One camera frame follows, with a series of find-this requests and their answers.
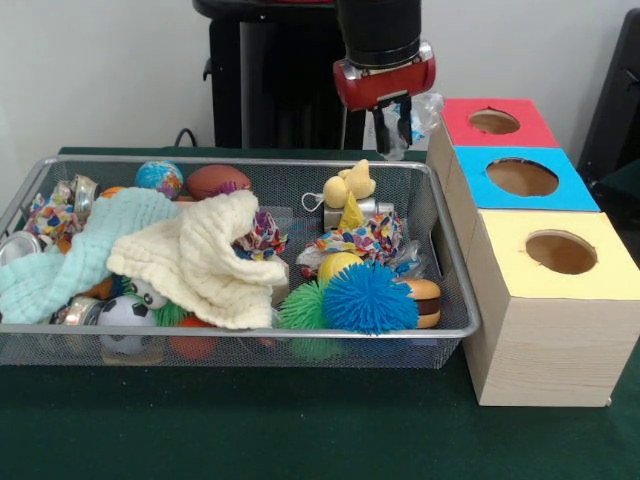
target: blue spiky ball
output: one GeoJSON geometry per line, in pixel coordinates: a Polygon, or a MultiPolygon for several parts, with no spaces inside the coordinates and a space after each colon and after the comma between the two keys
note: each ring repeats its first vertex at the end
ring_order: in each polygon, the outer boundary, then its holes
{"type": "Polygon", "coordinates": [[[418,323],[418,306],[408,285],[394,281],[379,263],[354,264],[331,279],[324,293],[329,328],[366,334],[410,330],[418,323]]]}

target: yellow box lid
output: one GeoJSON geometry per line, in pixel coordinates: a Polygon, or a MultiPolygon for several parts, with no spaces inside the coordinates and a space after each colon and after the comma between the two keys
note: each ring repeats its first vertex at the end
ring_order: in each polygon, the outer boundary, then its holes
{"type": "Polygon", "coordinates": [[[640,300],[640,270],[606,214],[480,210],[480,218],[511,296],[640,300]]]}

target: red ball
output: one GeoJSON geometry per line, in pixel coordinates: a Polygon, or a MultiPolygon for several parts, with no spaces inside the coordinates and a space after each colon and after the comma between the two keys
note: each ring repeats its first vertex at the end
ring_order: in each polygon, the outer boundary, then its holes
{"type": "MultiPolygon", "coordinates": [[[[209,323],[198,319],[195,315],[186,317],[177,327],[213,328],[209,323]]],[[[218,345],[217,337],[171,337],[171,349],[188,360],[202,360],[213,353],[218,345]]]]}
{"type": "Polygon", "coordinates": [[[223,186],[235,184],[236,189],[251,189],[251,180],[229,165],[208,165],[199,168],[187,179],[187,190],[196,200],[215,197],[223,186]]]}

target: wooden block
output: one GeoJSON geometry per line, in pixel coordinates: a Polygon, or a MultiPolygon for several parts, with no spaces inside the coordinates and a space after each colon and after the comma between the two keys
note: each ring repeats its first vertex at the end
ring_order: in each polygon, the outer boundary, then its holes
{"type": "Polygon", "coordinates": [[[640,335],[640,271],[607,216],[480,210],[467,265],[479,403],[606,405],[640,335]]]}
{"type": "Polygon", "coordinates": [[[427,165],[433,168],[438,175],[442,191],[447,193],[447,183],[449,181],[449,169],[453,159],[453,143],[449,137],[447,127],[442,122],[429,139],[427,149],[427,165]]]}
{"type": "Polygon", "coordinates": [[[464,259],[467,259],[471,236],[476,226],[478,209],[473,201],[469,184],[457,161],[451,162],[449,185],[445,194],[451,221],[456,230],[458,244],[464,259]]]}
{"type": "Polygon", "coordinates": [[[453,181],[465,181],[478,208],[600,211],[560,148],[456,147],[455,152],[464,175],[452,173],[449,189],[455,188],[453,181]]]}
{"type": "Polygon", "coordinates": [[[456,147],[558,147],[531,100],[449,98],[442,112],[456,147]]]}

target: blue box lid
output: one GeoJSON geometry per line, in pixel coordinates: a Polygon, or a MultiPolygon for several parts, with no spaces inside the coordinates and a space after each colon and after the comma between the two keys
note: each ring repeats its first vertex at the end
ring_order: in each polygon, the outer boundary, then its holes
{"type": "Polygon", "coordinates": [[[561,148],[455,150],[478,208],[600,211],[561,148]]]}

